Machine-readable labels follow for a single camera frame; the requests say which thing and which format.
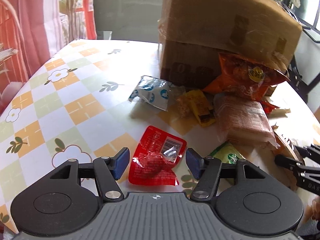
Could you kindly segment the red snack packet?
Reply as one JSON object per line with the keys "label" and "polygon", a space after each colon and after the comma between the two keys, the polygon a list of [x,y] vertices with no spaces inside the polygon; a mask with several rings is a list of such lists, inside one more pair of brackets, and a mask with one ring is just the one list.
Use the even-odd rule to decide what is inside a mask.
{"label": "red snack packet", "polygon": [[173,168],[182,159],[187,142],[155,126],[148,126],[133,154],[128,180],[140,186],[179,185]]}

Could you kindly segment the green snack packet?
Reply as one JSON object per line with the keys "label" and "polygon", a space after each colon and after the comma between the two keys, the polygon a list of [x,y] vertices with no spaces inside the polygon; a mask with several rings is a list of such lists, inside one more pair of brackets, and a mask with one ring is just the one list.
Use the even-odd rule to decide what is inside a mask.
{"label": "green snack packet", "polygon": [[210,156],[220,159],[223,163],[227,164],[236,164],[239,159],[244,159],[244,157],[230,142],[224,142],[213,150],[210,153]]}

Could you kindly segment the clear wrapped bread package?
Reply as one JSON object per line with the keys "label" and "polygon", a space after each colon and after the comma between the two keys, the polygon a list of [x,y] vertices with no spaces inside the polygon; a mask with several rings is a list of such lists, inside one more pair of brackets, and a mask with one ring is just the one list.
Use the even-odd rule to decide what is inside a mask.
{"label": "clear wrapped bread package", "polygon": [[259,102],[217,94],[214,111],[220,142],[277,148],[274,131]]}

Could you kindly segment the yellow snack packet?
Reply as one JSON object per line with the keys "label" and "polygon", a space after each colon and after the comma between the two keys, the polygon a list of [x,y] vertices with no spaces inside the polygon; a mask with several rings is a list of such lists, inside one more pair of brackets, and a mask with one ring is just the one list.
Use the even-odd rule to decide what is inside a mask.
{"label": "yellow snack packet", "polygon": [[187,117],[193,113],[202,127],[212,125],[216,118],[212,103],[206,98],[204,93],[199,90],[190,90],[177,99],[177,107],[182,117]]}

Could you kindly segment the floral checkered tablecloth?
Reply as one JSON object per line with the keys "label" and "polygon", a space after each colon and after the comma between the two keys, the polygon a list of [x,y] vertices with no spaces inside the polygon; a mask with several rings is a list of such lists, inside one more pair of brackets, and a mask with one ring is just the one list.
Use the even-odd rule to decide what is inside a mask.
{"label": "floral checkered tablecloth", "polygon": [[[1,223],[16,239],[319,239],[319,196],[274,162],[281,154],[319,167],[295,148],[319,145],[319,123],[287,82],[257,101],[277,148],[225,141],[244,159],[222,162],[216,196],[194,202],[198,181],[186,150],[205,158],[224,142],[216,122],[202,127],[193,113],[180,115],[176,99],[193,87],[171,82],[167,111],[128,101],[143,75],[162,79],[157,50],[154,43],[73,41],[22,87],[1,116]],[[173,168],[179,185],[129,182],[148,126],[187,142]],[[93,160],[124,147],[130,161],[117,181],[124,199],[103,203]]]}

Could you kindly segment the white blue snack packet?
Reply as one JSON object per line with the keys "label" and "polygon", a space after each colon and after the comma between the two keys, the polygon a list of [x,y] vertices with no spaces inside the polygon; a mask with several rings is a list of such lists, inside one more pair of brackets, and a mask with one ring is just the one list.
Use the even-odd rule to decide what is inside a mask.
{"label": "white blue snack packet", "polygon": [[129,102],[142,99],[160,110],[167,111],[171,83],[159,78],[143,75],[128,98]]}

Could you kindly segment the orange chip bag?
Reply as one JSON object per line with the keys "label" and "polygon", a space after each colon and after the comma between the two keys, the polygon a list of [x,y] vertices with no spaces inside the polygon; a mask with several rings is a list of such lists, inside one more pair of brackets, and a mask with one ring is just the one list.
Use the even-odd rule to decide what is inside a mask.
{"label": "orange chip bag", "polygon": [[219,53],[221,75],[202,91],[209,94],[233,93],[260,101],[271,86],[289,79],[282,72],[237,54]]}

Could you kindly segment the black exercise bike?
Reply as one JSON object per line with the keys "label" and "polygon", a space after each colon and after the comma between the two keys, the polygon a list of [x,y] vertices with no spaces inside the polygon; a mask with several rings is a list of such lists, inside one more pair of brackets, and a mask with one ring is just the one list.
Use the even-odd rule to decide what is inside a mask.
{"label": "black exercise bike", "polygon": [[[319,40],[316,40],[311,35],[311,25],[306,23],[304,20],[301,20],[296,16],[292,9],[289,8],[284,2],[277,2],[282,8],[298,23],[302,24],[303,34],[314,44],[319,45]],[[302,59],[298,58],[298,54],[295,53],[293,58],[289,64],[289,67],[286,71],[286,74],[289,76],[289,85],[295,90],[295,92],[301,97],[301,99],[308,103],[310,92],[319,85],[319,73],[309,82],[307,83],[304,80],[303,72],[306,72],[308,65],[303,62]]]}

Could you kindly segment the brown cardboard box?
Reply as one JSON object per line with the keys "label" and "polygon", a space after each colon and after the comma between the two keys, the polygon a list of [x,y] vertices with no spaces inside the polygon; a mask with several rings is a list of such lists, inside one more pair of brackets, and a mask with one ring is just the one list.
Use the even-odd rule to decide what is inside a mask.
{"label": "brown cardboard box", "polygon": [[161,78],[204,88],[229,52],[284,72],[301,24],[274,0],[163,0],[158,22]]}

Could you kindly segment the red printed curtain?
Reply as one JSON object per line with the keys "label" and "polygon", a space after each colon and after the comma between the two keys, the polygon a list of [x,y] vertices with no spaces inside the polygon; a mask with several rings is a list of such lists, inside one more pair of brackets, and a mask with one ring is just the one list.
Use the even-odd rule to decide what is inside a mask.
{"label": "red printed curtain", "polygon": [[93,0],[1,0],[1,110],[65,45],[96,38]]}

